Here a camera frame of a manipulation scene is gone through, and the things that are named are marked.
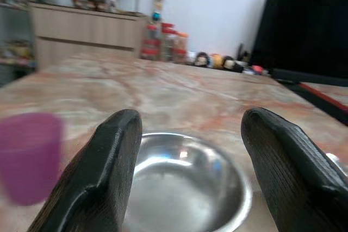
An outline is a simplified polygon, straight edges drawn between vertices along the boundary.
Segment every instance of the wooden cabinet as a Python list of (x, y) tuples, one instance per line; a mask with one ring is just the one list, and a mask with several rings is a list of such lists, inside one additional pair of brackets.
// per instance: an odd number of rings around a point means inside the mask
[(144, 15), (112, 14), (30, 4), (39, 69), (81, 52), (138, 58), (146, 25)]

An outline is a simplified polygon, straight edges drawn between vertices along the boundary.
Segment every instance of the pink cup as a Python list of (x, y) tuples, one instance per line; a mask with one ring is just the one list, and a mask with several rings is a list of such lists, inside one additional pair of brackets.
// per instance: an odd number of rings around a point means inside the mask
[(13, 202), (33, 205), (46, 199), (58, 180), (61, 119), (29, 113), (0, 122), (0, 175)]

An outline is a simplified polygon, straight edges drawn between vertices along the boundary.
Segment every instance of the television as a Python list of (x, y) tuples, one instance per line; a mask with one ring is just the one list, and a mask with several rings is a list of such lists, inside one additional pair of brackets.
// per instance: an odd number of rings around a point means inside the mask
[(285, 80), (345, 85), (348, 0), (266, 0), (250, 64)]

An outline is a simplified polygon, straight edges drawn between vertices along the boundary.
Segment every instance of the red strip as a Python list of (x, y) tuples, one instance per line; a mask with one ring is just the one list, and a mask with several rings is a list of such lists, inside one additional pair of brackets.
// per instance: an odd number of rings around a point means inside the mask
[(341, 109), (342, 111), (344, 111), (346, 114), (348, 114), (348, 106), (345, 106), (343, 104), (341, 104), (339, 101), (331, 98), (330, 96), (308, 86), (307, 84), (300, 84), (300, 86), (302, 88), (305, 88), (307, 91), (313, 93), (314, 95), (319, 96), (321, 99), (324, 99), (325, 101), (333, 104), (334, 106), (338, 107), (339, 109)]

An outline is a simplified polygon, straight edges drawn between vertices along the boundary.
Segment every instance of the metal bowl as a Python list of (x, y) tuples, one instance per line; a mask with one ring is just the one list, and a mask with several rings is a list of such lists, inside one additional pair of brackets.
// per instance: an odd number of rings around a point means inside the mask
[(232, 232), (251, 201), (246, 175), (222, 151), (183, 134), (147, 133), (122, 231)]

